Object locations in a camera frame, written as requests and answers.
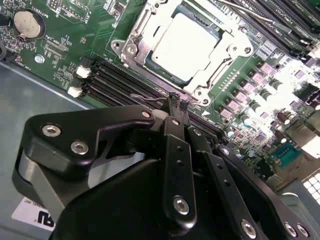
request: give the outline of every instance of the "white label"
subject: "white label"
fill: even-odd
[[[49,231],[56,226],[48,210],[27,197],[22,199],[11,218]]]

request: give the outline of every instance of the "white connector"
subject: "white connector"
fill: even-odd
[[[81,93],[82,93],[82,89],[80,87],[71,86],[68,89],[68,94],[74,98],[79,97],[81,95]]]

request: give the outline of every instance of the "ram slot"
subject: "ram slot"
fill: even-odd
[[[233,0],[233,2],[238,5],[242,4],[242,1],[240,0]],[[264,35],[266,39],[268,39],[288,56],[299,59],[300,57],[304,57],[306,55],[303,49],[296,49],[294,44],[290,42],[289,39],[284,37],[285,34],[281,33],[274,26],[266,25],[241,10],[234,8],[232,11],[242,18],[247,25]]]
[[[282,23],[283,25],[291,28],[291,25],[288,24],[288,22],[286,22],[282,17],[279,17],[279,15],[277,15],[274,11],[270,11],[266,9],[263,5],[258,3],[256,0],[246,0],[246,4],[250,6],[252,10],[254,10],[259,15],[262,15],[263,17],[271,19],[275,22]],[[292,32],[290,33],[289,36],[292,42],[295,42],[297,44],[301,44],[302,43],[301,40],[304,40],[304,41],[306,40],[306,37],[295,28],[292,28]]]
[[[320,33],[320,12],[307,0],[283,0],[296,14],[312,25],[312,33]]]
[[[300,31],[301,34],[307,39],[314,40],[311,36],[312,25],[303,21],[301,17],[292,11],[282,0],[256,0],[261,5],[263,5],[270,12],[275,12],[281,18],[283,18],[292,29]]]
[[[130,94],[138,94],[145,98],[166,97],[163,92],[157,91],[110,62],[103,62],[100,65],[86,88],[88,96],[110,107],[139,104],[150,110],[159,109],[162,105],[158,102],[141,102],[131,98]],[[224,139],[223,132],[212,123],[191,110],[188,111],[188,115],[191,124],[200,129],[208,139],[215,139],[216,136]]]

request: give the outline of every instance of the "silver screw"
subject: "silver screw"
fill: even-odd
[[[292,237],[296,237],[298,234],[296,232],[296,230],[289,224],[289,223],[285,223],[285,228],[288,231],[288,233],[292,236]]]
[[[89,147],[82,141],[74,141],[70,146],[72,152],[79,155],[85,155],[89,151]]]
[[[257,237],[257,233],[255,228],[245,219],[241,221],[241,227],[245,234],[248,235],[249,238],[255,239]]]
[[[225,148],[222,148],[222,152],[227,156],[230,154],[230,152]]]
[[[146,111],[143,111],[143,112],[142,112],[142,115],[143,115],[144,117],[146,117],[146,118],[150,118],[150,117],[151,117],[150,114],[147,113]]]
[[[137,46],[134,44],[129,44],[126,48],[126,52],[130,55],[135,55],[137,53]]]
[[[250,53],[250,52],[251,52],[251,47],[246,47],[246,48],[244,49],[244,52],[245,52],[246,54]]]
[[[172,122],[173,122],[175,125],[179,125],[179,124],[180,124],[180,123],[179,123],[177,120],[175,120],[175,119],[173,119]]]
[[[113,47],[114,47],[115,49],[119,49],[119,48],[120,48],[120,45],[119,45],[118,42],[114,42],[114,43],[113,43]]]
[[[198,136],[201,136],[201,132],[198,129],[193,130],[195,134],[197,134]]]
[[[61,134],[61,129],[55,125],[45,125],[42,127],[42,133],[47,137],[58,137]]]
[[[176,197],[173,199],[173,206],[175,210],[181,215],[187,215],[189,213],[188,203],[181,197]]]
[[[43,64],[45,62],[45,57],[40,55],[40,54],[37,54],[34,56],[34,60],[37,64]]]
[[[308,238],[310,236],[308,231],[303,226],[301,226],[300,224],[297,224],[296,226],[305,237]]]

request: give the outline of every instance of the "green circuit board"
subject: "green circuit board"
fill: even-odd
[[[8,50],[17,54],[16,64],[66,91],[69,87],[79,87],[79,82],[74,81],[74,73],[82,56],[108,60],[161,91],[152,81],[125,68],[111,49],[112,40],[125,40],[128,37],[145,3],[145,0],[4,0],[0,3],[2,15],[12,18],[21,9],[31,9],[44,19],[46,33],[41,39],[24,42],[17,37],[11,23],[0,28],[0,38]],[[277,112],[291,112],[295,119],[307,119],[314,112],[292,92],[301,89],[307,82],[314,83],[313,73],[319,69],[309,68],[293,61],[260,32],[246,25],[230,8],[217,2],[212,4],[231,20],[247,28],[247,36],[254,51],[250,57],[237,58],[216,82],[209,93],[211,105],[207,107],[192,105],[191,110],[220,129],[232,126],[237,133],[233,140],[241,149],[244,160],[249,165],[255,165],[262,158],[269,158],[271,153],[280,147],[272,132],[268,131],[270,120],[275,118]],[[309,35],[309,38],[317,41],[313,36]],[[43,56],[42,64],[35,61],[36,55]],[[289,98],[292,101],[296,100],[296,105],[288,107],[290,102],[287,101],[283,104],[266,105],[264,111],[268,114],[267,119],[261,120],[259,116],[252,114],[250,117],[254,119],[254,125],[250,127],[245,126],[240,120],[240,116],[248,110],[249,105],[244,104],[233,119],[225,119],[219,114],[219,109],[226,106],[226,101],[239,88],[241,81],[259,72],[263,64],[273,68],[278,65],[273,74],[263,72],[261,74],[267,82],[281,79],[290,85],[292,89]],[[302,79],[295,77],[299,70],[304,74]],[[264,88],[264,86],[257,87],[257,90],[261,92]],[[256,96],[249,97],[260,101],[259,96],[257,99]],[[96,107],[106,107],[88,96],[85,100]],[[262,150],[262,146],[265,145],[270,145],[268,151]],[[250,151],[254,151],[254,158],[248,156]]]

